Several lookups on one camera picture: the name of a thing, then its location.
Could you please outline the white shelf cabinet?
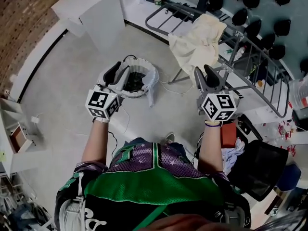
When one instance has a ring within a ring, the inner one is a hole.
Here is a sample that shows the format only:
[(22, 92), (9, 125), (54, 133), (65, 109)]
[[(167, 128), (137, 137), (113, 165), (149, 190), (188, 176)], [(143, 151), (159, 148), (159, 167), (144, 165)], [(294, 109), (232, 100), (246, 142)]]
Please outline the white shelf cabinet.
[(101, 52), (125, 28), (120, 0), (59, 0), (52, 9), (68, 31), (77, 37), (88, 34)]

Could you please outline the person's right forearm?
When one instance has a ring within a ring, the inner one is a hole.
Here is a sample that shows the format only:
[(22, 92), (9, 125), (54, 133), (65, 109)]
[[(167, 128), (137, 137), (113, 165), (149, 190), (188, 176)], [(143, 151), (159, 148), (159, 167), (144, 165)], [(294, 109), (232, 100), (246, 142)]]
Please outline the person's right forearm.
[(223, 171), (219, 122), (205, 121), (205, 130), (198, 157), (198, 170), (206, 174)]

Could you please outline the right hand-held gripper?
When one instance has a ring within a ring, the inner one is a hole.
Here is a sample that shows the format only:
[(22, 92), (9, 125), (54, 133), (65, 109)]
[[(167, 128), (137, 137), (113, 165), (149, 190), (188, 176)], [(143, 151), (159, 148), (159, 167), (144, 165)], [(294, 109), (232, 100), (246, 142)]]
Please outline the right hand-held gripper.
[[(194, 77), (200, 96), (197, 99), (199, 116), (206, 116), (209, 121), (228, 121), (237, 110), (242, 94), (234, 90), (225, 89), (225, 80), (209, 65), (204, 65), (206, 78), (199, 67), (194, 69)], [(208, 87), (219, 90), (209, 93)]]

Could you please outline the blue chair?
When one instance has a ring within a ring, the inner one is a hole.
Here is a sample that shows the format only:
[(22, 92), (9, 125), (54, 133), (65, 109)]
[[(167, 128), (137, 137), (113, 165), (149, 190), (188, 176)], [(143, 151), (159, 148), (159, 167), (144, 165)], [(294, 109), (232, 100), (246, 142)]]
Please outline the blue chair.
[(276, 186), (281, 192), (291, 191), (296, 188), (300, 177), (301, 170), (297, 164), (286, 165)]

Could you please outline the white plastic bottle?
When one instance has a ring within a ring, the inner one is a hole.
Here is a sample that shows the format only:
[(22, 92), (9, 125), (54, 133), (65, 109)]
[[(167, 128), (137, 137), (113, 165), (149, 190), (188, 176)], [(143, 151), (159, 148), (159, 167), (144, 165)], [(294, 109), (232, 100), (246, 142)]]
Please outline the white plastic bottle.
[(246, 45), (244, 45), (241, 48), (239, 48), (237, 53), (236, 53), (236, 55), (235, 55), (234, 60), (235, 61), (239, 60), (243, 56), (243, 54), (245, 53), (246, 49), (247, 49)]

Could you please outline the white side cabinet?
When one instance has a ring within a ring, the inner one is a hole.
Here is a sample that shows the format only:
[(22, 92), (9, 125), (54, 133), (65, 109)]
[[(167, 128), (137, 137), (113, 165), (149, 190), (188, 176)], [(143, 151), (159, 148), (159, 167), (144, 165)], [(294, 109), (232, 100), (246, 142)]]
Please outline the white side cabinet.
[(0, 164), (10, 176), (41, 166), (47, 159), (43, 139), (21, 104), (0, 98)]

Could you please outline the black mesh office chair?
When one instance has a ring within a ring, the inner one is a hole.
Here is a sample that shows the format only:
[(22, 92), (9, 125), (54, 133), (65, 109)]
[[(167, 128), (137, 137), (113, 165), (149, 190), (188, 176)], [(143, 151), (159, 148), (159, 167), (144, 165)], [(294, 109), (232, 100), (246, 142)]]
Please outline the black mesh office chair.
[(244, 152), (228, 174), (230, 183), (261, 202), (273, 190), (285, 168), (289, 152), (263, 142), (263, 139), (250, 120), (241, 115), (240, 125), (249, 128), (256, 136), (245, 145)]

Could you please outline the cream yellow clothes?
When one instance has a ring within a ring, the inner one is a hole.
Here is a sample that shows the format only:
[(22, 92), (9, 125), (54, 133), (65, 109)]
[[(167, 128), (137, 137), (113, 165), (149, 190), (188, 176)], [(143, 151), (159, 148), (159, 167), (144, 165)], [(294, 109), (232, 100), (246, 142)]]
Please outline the cream yellow clothes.
[(193, 77), (196, 67), (213, 66), (218, 61), (218, 43), (227, 25), (217, 18), (202, 14), (184, 35), (168, 35), (169, 48), (180, 68)]

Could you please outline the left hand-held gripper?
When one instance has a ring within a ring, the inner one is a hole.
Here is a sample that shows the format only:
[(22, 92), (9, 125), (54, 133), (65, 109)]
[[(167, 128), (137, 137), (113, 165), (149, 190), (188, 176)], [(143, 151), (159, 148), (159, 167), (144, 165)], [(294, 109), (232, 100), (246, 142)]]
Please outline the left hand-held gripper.
[[(127, 66), (121, 70), (121, 64), (122, 62), (117, 62), (108, 69), (103, 76), (105, 85), (117, 84), (116, 89), (118, 91), (123, 90), (130, 75), (130, 67)], [(96, 84), (94, 88), (88, 92), (85, 107), (93, 118), (100, 117), (110, 120), (112, 115), (118, 112), (123, 100), (124, 99), (112, 89)]]

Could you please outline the grey metal drying rack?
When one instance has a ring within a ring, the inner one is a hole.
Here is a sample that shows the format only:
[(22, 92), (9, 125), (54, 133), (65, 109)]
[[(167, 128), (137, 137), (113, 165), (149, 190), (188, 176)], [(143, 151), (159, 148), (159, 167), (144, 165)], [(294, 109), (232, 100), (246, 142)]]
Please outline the grey metal drying rack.
[[(218, 73), (224, 72), (223, 79), (229, 90), (252, 89), (271, 112), (279, 118), (286, 118), (289, 109), (289, 84), (285, 74), (245, 34), (230, 25), (227, 25), (227, 29), (233, 34), (224, 32), (221, 36), (218, 61), (213, 68)], [(247, 46), (245, 53), (235, 61), (238, 49), (244, 45)], [(263, 82), (263, 87), (256, 87), (258, 80)]]

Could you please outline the red box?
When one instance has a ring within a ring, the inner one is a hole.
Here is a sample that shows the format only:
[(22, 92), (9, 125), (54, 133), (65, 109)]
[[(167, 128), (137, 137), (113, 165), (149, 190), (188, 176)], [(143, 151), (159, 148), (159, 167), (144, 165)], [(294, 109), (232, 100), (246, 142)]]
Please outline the red box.
[(234, 148), (237, 140), (236, 125), (234, 123), (224, 124), (220, 128), (221, 148)]

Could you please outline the white ribbed laundry basket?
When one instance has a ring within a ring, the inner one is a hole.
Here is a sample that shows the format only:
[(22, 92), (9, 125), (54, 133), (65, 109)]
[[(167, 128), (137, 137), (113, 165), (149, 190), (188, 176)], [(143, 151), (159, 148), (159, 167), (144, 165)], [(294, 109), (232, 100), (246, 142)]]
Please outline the white ribbed laundry basket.
[[(138, 58), (136, 57), (135, 55), (128, 55), (124, 58), (123, 61), (121, 61), (122, 64), (120, 66), (120, 69), (123, 70), (124, 68), (126, 68), (127, 66), (130, 67), (130, 72), (140, 72), (140, 73), (143, 73), (143, 74), (147, 74), (150, 70), (152, 70), (154, 68), (154, 65), (152, 63), (150, 63), (149, 61), (143, 59), (143, 58)], [(122, 90), (122, 91), (118, 91), (116, 89), (116, 85), (105, 85), (104, 81), (103, 81), (103, 76), (104, 76), (104, 73), (106, 73), (106, 71), (108, 69), (110, 69), (112, 66), (104, 69), (99, 77), (98, 77), (98, 80), (97, 80), (97, 84), (100, 84), (102, 85), (103, 87), (107, 87), (109, 89), (112, 89), (114, 92), (116, 92), (117, 94), (119, 94), (121, 97), (123, 98), (131, 98), (131, 99), (134, 99), (134, 98), (139, 98), (143, 95), (146, 95), (146, 92), (147, 92), (147, 88), (145, 87), (145, 85), (142, 87), (142, 90), (141, 91), (137, 91), (137, 92), (127, 92), (125, 90)]]

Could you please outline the black garment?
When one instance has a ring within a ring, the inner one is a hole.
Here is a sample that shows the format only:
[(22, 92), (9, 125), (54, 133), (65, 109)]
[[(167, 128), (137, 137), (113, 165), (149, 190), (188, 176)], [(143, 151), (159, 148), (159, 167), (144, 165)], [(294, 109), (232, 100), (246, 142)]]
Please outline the black garment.
[(123, 87), (123, 90), (127, 92), (137, 92), (141, 91), (144, 83), (142, 79), (145, 77), (145, 74), (140, 72), (131, 72), (128, 76), (128, 80)]

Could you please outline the cluster of red clips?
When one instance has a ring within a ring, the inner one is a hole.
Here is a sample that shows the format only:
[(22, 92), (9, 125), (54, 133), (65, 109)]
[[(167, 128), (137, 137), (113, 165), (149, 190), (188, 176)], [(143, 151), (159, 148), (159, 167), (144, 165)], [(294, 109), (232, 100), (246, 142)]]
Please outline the cluster of red clips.
[(278, 132), (280, 134), (277, 141), (278, 147), (287, 150), (294, 157), (296, 154), (296, 145), (291, 142), (291, 138), (297, 132), (295, 122), (293, 120), (282, 121), (278, 125)]

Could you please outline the person's left forearm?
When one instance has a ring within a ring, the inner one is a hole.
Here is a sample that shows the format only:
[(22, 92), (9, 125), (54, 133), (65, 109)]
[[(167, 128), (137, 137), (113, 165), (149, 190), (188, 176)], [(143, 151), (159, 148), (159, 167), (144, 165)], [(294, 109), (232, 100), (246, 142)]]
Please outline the person's left forearm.
[(100, 162), (106, 164), (109, 123), (95, 120), (84, 149), (81, 162)]

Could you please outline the large clear water jug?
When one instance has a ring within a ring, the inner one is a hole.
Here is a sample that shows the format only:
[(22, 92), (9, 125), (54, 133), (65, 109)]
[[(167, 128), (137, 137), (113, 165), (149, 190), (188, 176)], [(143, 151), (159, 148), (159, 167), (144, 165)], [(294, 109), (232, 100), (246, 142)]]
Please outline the large clear water jug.
[(308, 75), (289, 83), (289, 102), (294, 110), (308, 107)]

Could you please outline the person's green purple jersey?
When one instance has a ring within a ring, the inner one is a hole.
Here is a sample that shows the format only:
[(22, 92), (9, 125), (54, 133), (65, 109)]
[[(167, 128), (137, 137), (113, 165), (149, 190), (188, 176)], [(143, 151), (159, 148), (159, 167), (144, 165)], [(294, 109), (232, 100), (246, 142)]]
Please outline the person's green purple jersey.
[(224, 173), (202, 173), (151, 142), (123, 147), (110, 166), (77, 164), (57, 193), (54, 221), (58, 231), (134, 231), (175, 214), (251, 227), (249, 203)]

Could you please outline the white crumpled cloth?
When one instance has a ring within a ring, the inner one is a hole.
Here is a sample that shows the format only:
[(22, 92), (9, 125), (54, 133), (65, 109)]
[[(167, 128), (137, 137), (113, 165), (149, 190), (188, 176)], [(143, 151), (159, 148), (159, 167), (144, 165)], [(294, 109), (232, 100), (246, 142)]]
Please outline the white crumpled cloth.
[(235, 165), (237, 157), (244, 152), (245, 143), (237, 138), (234, 148), (222, 148), (223, 172), (228, 175)]

